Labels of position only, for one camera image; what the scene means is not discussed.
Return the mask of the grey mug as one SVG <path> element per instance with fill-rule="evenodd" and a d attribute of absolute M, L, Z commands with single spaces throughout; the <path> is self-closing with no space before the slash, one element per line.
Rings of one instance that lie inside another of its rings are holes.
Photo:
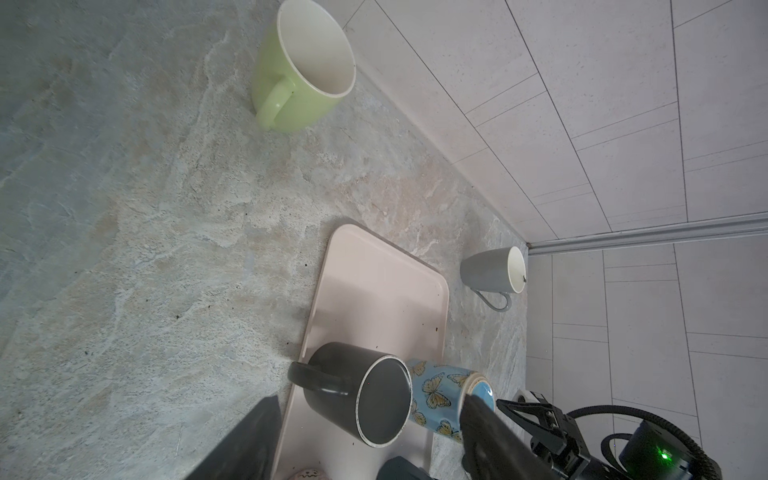
<path fill-rule="evenodd" d="M 488 250 L 464 259 L 460 264 L 460 277 L 465 286 L 496 312 L 508 311 L 510 294 L 521 294 L 528 282 L 525 259 L 517 246 Z M 502 295 L 505 305 L 494 306 L 484 292 Z"/>

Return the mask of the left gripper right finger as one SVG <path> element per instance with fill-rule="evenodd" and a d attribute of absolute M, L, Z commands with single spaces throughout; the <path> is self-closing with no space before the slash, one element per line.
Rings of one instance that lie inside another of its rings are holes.
<path fill-rule="evenodd" d="M 479 397 L 464 397 L 459 420 L 462 467 L 471 479 L 556 479 Z"/>

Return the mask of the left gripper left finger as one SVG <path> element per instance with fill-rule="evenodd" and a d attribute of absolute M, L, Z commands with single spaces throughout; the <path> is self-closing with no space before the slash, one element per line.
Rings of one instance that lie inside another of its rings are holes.
<path fill-rule="evenodd" d="M 281 432 L 276 395 L 260 400 L 187 479 L 271 479 Z"/>

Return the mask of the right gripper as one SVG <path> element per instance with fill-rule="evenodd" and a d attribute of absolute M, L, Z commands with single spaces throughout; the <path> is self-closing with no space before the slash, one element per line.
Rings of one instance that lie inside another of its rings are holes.
<path fill-rule="evenodd" d="M 542 394 L 517 392 L 496 407 L 531 436 L 532 453 L 559 479 L 606 478 L 606 465 L 590 454 L 576 422 Z"/>

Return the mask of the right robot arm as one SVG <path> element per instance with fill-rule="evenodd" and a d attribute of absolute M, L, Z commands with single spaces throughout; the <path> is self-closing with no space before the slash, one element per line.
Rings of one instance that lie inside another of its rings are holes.
<path fill-rule="evenodd" d="M 496 407 L 532 436 L 531 449 L 560 479 L 720 479 L 722 470 L 685 431 L 651 412 L 623 405 L 595 405 L 569 413 L 536 392 L 520 390 Z M 612 433 L 592 455 L 577 420 L 623 415 L 640 421 L 632 433 Z"/>

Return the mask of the light green mug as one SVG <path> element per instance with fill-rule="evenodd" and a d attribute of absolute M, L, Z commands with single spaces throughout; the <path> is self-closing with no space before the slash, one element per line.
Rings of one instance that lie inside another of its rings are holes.
<path fill-rule="evenodd" d="M 351 45 L 314 1 L 283 2 L 258 49 L 251 102 L 264 130 L 292 133 L 328 114 L 355 86 Z"/>

